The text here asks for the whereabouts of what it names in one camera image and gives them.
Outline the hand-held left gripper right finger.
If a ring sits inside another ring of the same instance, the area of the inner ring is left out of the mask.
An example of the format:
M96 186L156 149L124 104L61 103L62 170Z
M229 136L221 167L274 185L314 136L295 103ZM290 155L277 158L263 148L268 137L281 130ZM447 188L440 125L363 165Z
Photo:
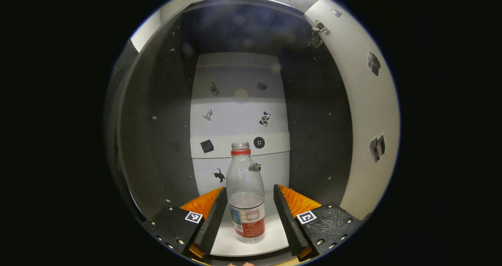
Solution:
M333 252L363 224L337 204L321 205L280 184L274 185L274 203L291 254L299 261Z

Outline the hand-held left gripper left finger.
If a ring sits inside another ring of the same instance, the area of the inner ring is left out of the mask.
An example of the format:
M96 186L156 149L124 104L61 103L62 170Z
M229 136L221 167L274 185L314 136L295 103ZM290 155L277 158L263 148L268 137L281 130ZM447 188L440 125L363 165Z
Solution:
M226 207L226 188L220 187L181 207L164 207L143 227L170 251L207 264Z

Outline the white cabinet shelf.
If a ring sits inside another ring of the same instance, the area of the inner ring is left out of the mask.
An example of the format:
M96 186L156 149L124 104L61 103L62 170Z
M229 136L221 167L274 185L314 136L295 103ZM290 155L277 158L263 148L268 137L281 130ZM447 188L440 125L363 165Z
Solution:
M237 238L231 212L227 206L210 254L222 257L245 257L265 255L287 248L289 243L274 203L273 194L265 196L265 212L265 238L251 244Z

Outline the dark grey cabinet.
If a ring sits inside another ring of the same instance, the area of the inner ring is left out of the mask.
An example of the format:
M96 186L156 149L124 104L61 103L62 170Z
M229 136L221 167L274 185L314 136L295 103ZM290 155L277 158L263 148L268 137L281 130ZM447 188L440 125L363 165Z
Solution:
M172 0L141 50L133 35L106 96L107 160L143 223L226 188L231 145L248 142L265 195L274 185L341 204L353 158L346 88L323 43L308 47L318 0ZM208 264L299 261L209 255Z

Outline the clear plastic bottle red label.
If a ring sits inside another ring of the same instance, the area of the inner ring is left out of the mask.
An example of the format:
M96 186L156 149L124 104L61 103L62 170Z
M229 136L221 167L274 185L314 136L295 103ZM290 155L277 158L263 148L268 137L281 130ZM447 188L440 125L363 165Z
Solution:
M248 142L231 145L226 174L227 202L238 240L254 244L265 237L265 187Z

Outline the metal door hinge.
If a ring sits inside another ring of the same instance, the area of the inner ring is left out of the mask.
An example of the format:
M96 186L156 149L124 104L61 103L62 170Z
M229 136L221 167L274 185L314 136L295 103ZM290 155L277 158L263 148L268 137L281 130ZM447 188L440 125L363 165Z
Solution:
M320 34L329 34L330 30L324 26L324 24L319 21L319 19L315 20L315 26L311 28L311 34L307 41L307 46L312 48L319 48L324 41L321 38Z

